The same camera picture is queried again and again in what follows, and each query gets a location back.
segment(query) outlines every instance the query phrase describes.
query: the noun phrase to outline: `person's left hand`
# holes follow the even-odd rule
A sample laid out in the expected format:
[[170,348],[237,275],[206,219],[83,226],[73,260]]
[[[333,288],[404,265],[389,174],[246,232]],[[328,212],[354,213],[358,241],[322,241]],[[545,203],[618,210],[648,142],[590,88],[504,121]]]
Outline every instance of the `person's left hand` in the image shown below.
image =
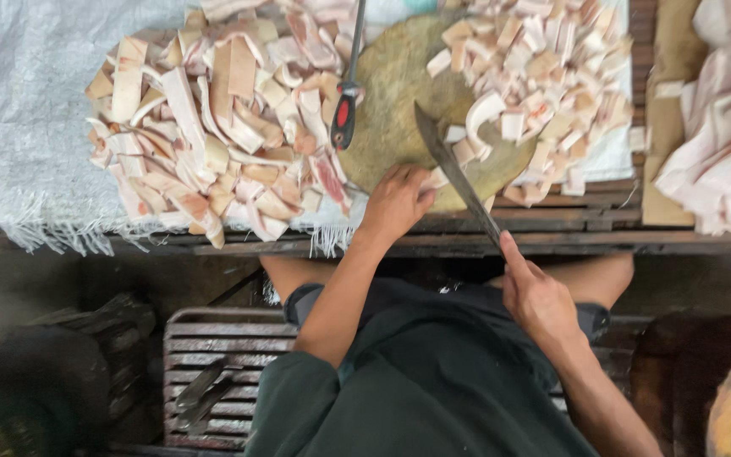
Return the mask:
[[384,249],[394,244],[433,205],[435,190],[419,194],[421,183],[430,175],[418,165],[389,168],[371,192],[357,232]]

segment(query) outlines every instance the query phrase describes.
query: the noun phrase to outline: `white cloth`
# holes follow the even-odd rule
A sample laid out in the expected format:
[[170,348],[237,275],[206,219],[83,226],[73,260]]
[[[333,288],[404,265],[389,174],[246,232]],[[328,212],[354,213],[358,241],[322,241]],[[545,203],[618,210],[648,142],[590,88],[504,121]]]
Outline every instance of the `white cloth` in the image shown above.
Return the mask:
[[[137,240],[163,227],[132,223],[112,176],[88,161],[93,147],[84,118],[84,88],[124,34],[181,27],[186,0],[0,0],[0,228],[31,251],[47,244],[81,254],[112,249],[108,233]],[[627,19],[627,1],[624,4]],[[630,71],[626,83],[630,88]],[[589,181],[631,176],[627,134],[589,158]],[[314,233],[325,254],[345,245],[360,223],[366,198],[355,197],[346,220],[324,200],[294,229]],[[241,227],[229,221],[234,229]]]

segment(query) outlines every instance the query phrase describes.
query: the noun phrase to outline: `person's right hand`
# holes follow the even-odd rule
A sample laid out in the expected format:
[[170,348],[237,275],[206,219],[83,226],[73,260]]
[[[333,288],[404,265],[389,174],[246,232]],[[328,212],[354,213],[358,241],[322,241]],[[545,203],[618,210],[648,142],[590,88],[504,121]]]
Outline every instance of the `person's right hand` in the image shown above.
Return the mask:
[[418,165],[394,165],[371,192],[357,232],[383,249],[388,249],[417,223],[433,205],[435,190],[419,194],[421,183],[431,175]]
[[563,345],[586,341],[569,288],[525,260],[506,230],[501,234],[501,249],[507,260],[503,306],[538,347],[549,356]]

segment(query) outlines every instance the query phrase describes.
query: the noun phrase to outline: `knife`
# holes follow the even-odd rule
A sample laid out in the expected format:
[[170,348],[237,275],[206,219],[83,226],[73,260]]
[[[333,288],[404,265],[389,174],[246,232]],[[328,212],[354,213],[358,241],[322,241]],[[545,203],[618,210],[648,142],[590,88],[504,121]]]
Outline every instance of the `knife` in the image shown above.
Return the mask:
[[433,158],[442,168],[444,175],[450,180],[450,184],[453,184],[453,187],[456,188],[456,192],[464,200],[467,209],[470,210],[473,217],[481,224],[484,233],[490,238],[492,244],[498,248],[498,252],[501,252],[501,231],[498,229],[498,224],[495,223],[481,202],[481,199],[475,194],[472,184],[467,181],[467,176],[464,175],[462,167],[459,166],[453,150],[439,138],[436,121],[428,116],[425,111],[421,110],[419,103],[415,100],[413,101],[413,113],[416,117],[417,128],[419,128],[422,140],[425,141],[427,150],[431,152]]

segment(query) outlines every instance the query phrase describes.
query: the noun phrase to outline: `round wooden cutting board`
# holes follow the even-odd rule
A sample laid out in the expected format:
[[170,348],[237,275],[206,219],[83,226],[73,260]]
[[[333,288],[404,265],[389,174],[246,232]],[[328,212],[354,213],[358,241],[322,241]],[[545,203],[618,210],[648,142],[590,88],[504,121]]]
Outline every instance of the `round wooden cutting board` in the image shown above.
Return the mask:
[[[442,135],[450,124],[464,125],[475,99],[462,74],[445,70],[432,79],[426,70],[428,61],[445,47],[442,32],[456,19],[440,15],[412,17],[388,28],[360,54],[356,80],[365,88],[365,100],[357,108],[352,143],[339,156],[346,176],[366,192],[374,190],[394,163],[436,167],[413,117],[414,100],[428,115],[440,120]],[[535,140],[515,147],[499,140],[497,134],[492,136],[495,138],[482,134],[495,147],[490,158],[469,163],[464,172],[482,200],[521,174],[534,152]],[[465,208],[448,184],[436,193],[431,211]]]

